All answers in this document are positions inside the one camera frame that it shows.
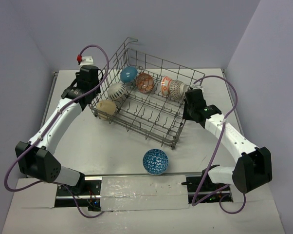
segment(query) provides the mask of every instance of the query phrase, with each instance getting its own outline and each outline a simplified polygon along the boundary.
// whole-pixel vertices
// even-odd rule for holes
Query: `blue patterned bowl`
[[[160,175],[168,167],[168,157],[162,150],[149,150],[143,157],[143,166],[151,175]]]
[[[121,72],[121,81],[123,83],[133,81],[138,74],[138,70],[134,67],[125,67]]]

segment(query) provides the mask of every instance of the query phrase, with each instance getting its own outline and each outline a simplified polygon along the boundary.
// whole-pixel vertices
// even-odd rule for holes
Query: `white table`
[[[206,75],[222,76],[221,69],[200,69]],[[76,71],[60,71],[53,87],[47,118],[63,90],[75,78]],[[232,108],[224,81],[208,78],[203,82],[207,104],[215,104],[223,113]],[[228,118],[239,129],[234,114]],[[142,158],[146,151],[160,148],[169,157],[170,174],[197,173],[206,168],[217,139],[199,124],[187,122],[176,149],[145,140],[144,136],[122,126],[95,118],[89,108],[76,118],[60,141],[55,157],[66,167],[87,175],[146,174]],[[234,165],[233,158],[221,146],[214,164]],[[20,179],[18,186],[33,179]],[[231,186],[234,203],[241,206],[242,196]],[[39,184],[15,193],[3,233],[284,233],[268,185],[247,194],[247,205],[237,215],[225,214],[217,203],[199,204],[182,210],[105,213],[95,220],[83,218],[76,208],[53,208],[55,185]]]

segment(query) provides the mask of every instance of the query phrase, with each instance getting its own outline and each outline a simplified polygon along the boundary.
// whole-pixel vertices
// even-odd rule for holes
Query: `wall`
[[[246,136],[272,152],[270,184],[293,234],[293,0],[262,0],[227,68]]]
[[[126,37],[189,67],[225,68],[259,0],[11,0],[54,69],[77,69],[88,44],[111,57]],[[102,55],[93,54],[105,65]]]
[[[4,174],[16,158],[16,144],[39,128],[51,77],[46,60],[12,4],[0,0],[0,233],[13,196],[4,188]],[[19,176],[16,168],[11,187]]]

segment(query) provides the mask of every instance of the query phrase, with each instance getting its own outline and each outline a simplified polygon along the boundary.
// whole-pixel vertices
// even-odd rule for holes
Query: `purple cable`
[[[73,197],[74,203],[75,203],[75,205],[76,205],[78,211],[79,211],[80,214],[81,214],[82,216],[84,216],[85,218],[97,218],[97,217],[99,217],[100,215],[102,215],[102,214],[104,213],[104,211],[102,211],[100,214],[97,214],[97,215],[95,215],[95,216],[89,216],[89,215],[84,214],[84,213],[81,211],[81,209],[79,208],[79,205],[78,205],[78,203],[77,203],[77,200],[76,200],[74,194],[69,190],[69,188],[68,188],[66,185],[61,184],[61,186],[63,186],[64,188],[66,188],[66,189],[69,191],[69,193],[70,193],[71,196]]]
[[[83,98],[84,96],[92,93],[93,91],[95,91],[96,89],[98,89],[100,87],[100,85],[104,82],[104,80],[107,78],[108,76],[108,70],[109,70],[109,58],[108,58],[108,55],[107,53],[98,45],[88,45],[86,46],[84,49],[82,49],[82,51],[80,52],[80,55],[82,55],[82,53],[89,47],[96,47],[98,48],[99,50],[101,50],[101,52],[104,54],[105,58],[106,58],[106,61],[107,61],[107,65],[106,65],[106,72],[105,74],[103,75],[103,78],[100,80],[99,84],[97,86],[95,86],[93,89],[89,90],[88,92],[84,93],[83,95],[69,101],[66,105],[64,105],[61,109],[60,109],[60,113],[62,113],[68,106],[70,106],[72,103],[76,102],[77,100]],[[48,124],[48,126],[46,127],[46,129],[42,132],[41,134],[41,137],[44,138],[44,136],[47,134],[47,132],[50,130],[50,128],[53,126],[53,124],[56,122],[56,120],[58,119],[58,117],[61,115],[60,113],[56,113],[55,117],[51,120],[51,122]],[[41,183],[42,181],[39,180],[39,181],[36,181],[32,184],[29,184],[23,188],[19,188],[19,189],[12,189],[9,187],[8,185],[8,178],[9,178],[9,175],[13,169],[13,167],[31,150],[33,149],[39,142],[40,140],[37,139],[27,150],[25,150],[17,159],[16,161],[8,168],[7,172],[6,172],[6,175],[5,175],[5,178],[4,178],[4,186],[5,188],[10,191],[10,192],[19,192],[19,191],[22,191],[24,189],[27,189],[27,188],[30,188],[32,187],[33,185],[36,185],[38,183]]]
[[[224,78],[222,78],[222,77],[220,77],[220,76],[205,76],[205,77],[202,77],[202,78],[198,79],[197,81],[195,81],[194,84],[196,84],[196,83],[199,82],[199,81],[203,81],[203,80],[206,79],[206,78],[210,78],[210,77],[219,78],[219,79],[224,80],[224,82],[226,82],[228,85],[230,85],[230,87],[232,88],[232,90],[233,90],[233,92],[234,92],[234,95],[235,95],[235,103],[234,103],[233,108],[232,108],[232,109],[231,109],[231,110],[230,110],[230,111],[224,116],[224,119],[226,119],[226,118],[229,116],[229,114],[231,114],[231,113],[236,109],[236,106],[237,106],[237,104],[238,104],[238,94],[237,94],[235,88],[233,87],[233,85],[232,85],[229,81],[227,81],[226,79],[224,79]],[[195,202],[195,200],[196,200],[196,198],[197,198],[197,196],[198,196],[198,194],[199,194],[199,192],[200,192],[200,190],[201,190],[201,187],[202,187],[202,185],[203,185],[203,183],[204,183],[204,181],[205,181],[205,179],[206,179],[206,177],[207,177],[207,175],[208,175],[208,171],[210,170],[211,164],[213,163],[213,161],[214,161],[214,159],[215,159],[216,153],[217,153],[218,148],[219,148],[220,143],[221,143],[221,139],[222,139],[223,134],[224,134],[224,130],[225,130],[225,121],[223,122],[222,130],[221,130],[221,133],[220,133],[219,139],[218,139],[218,141],[217,141],[217,144],[216,144],[215,150],[214,150],[214,152],[213,152],[213,154],[212,154],[212,156],[211,156],[211,158],[210,158],[210,161],[209,161],[208,166],[207,166],[207,168],[206,168],[206,170],[205,170],[205,173],[204,173],[204,175],[203,175],[203,177],[202,177],[202,179],[201,179],[201,181],[200,181],[200,184],[199,184],[199,186],[197,187],[197,190],[196,190],[196,192],[195,192],[195,194],[194,194],[194,197],[193,197],[193,199],[192,199],[192,206],[196,206],[197,204],[199,204],[199,203],[201,203],[203,200],[205,200],[207,197],[209,197],[209,196],[211,196],[211,195],[213,195],[213,194],[215,194],[215,193],[217,193],[217,192],[219,192],[219,191],[221,191],[221,190],[223,190],[223,189],[229,187],[229,185],[223,186],[222,188],[217,189],[217,190],[211,192],[210,194],[206,195],[205,197],[203,197],[203,198],[201,198],[200,200],[198,200],[197,202]],[[226,210],[221,206],[221,201],[222,201],[222,199],[223,199],[223,197],[221,198],[220,203],[219,203],[219,204],[220,204],[220,207],[221,207],[221,209],[222,209],[223,211],[225,211],[226,213],[229,213],[229,214],[237,214],[238,212],[242,211],[242,209],[244,208],[245,203],[246,203],[246,196],[245,196],[245,194],[244,194],[244,203],[243,203],[241,209],[239,209],[239,210],[236,211],[236,212],[228,212],[228,211],[226,211]]]

